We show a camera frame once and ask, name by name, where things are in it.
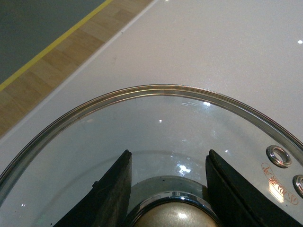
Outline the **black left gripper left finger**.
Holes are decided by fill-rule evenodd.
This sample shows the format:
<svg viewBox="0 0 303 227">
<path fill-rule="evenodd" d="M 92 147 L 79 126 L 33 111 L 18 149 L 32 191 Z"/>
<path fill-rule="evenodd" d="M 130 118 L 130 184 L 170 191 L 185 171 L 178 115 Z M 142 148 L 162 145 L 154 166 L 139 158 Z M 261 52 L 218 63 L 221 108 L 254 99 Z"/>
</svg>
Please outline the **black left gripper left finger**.
<svg viewBox="0 0 303 227">
<path fill-rule="evenodd" d="M 132 153 L 125 150 L 90 192 L 56 227 L 121 227 L 126 218 L 132 185 Z"/>
</svg>

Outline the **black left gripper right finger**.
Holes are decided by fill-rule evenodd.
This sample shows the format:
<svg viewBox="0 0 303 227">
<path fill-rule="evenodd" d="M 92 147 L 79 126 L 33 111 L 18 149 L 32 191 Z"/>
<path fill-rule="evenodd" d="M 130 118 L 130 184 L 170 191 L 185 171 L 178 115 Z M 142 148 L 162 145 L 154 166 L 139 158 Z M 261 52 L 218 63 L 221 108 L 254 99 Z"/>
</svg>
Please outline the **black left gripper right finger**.
<svg viewBox="0 0 303 227">
<path fill-rule="evenodd" d="M 214 150 L 205 161 L 211 206 L 226 227 L 300 227 Z"/>
</svg>

